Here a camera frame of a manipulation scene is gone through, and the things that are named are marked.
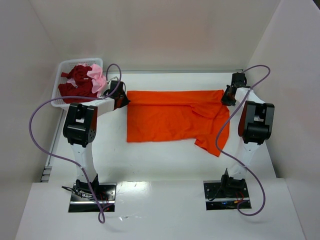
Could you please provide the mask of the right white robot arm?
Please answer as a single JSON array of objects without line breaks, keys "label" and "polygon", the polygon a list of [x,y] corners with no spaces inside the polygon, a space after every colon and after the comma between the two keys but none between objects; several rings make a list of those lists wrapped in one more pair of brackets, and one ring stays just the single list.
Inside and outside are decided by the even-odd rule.
[{"label": "right white robot arm", "polygon": [[275,106],[261,100],[247,86],[245,74],[239,72],[232,75],[231,85],[227,86],[221,101],[226,106],[243,103],[237,130],[241,140],[235,154],[242,163],[236,162],[221,177],[222,193],[226,197],[238,197],[245,192],[247,168],[255,151],[272,134]]}]

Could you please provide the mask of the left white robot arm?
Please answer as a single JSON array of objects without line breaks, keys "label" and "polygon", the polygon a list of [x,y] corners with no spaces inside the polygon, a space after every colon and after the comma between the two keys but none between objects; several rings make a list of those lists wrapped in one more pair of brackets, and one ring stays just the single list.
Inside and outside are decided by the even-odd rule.
[{"label": "left white robot arm", "polygon": [[92,142],[97,135],[98,117],[127,106],[130,103],[123,81],[112,80],[110,89],[105,91],[110,97],[93,102],[71,103],[63,126],[63,136],[71,145],[76,165],[76,181],[72,191],[76,194],[88,193],[99,197],[104,194],[94,167]]}]

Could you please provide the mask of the orange t shirt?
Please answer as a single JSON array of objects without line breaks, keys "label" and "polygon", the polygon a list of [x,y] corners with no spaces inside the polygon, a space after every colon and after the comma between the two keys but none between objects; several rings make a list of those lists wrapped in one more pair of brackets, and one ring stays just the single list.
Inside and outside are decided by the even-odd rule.
[{"label": "orange t shirt", "polygon": [[230,116],[221,103],[224,90],[128,91],[128,143],[194,139],[195,145],[218,157],[228,141]]}]

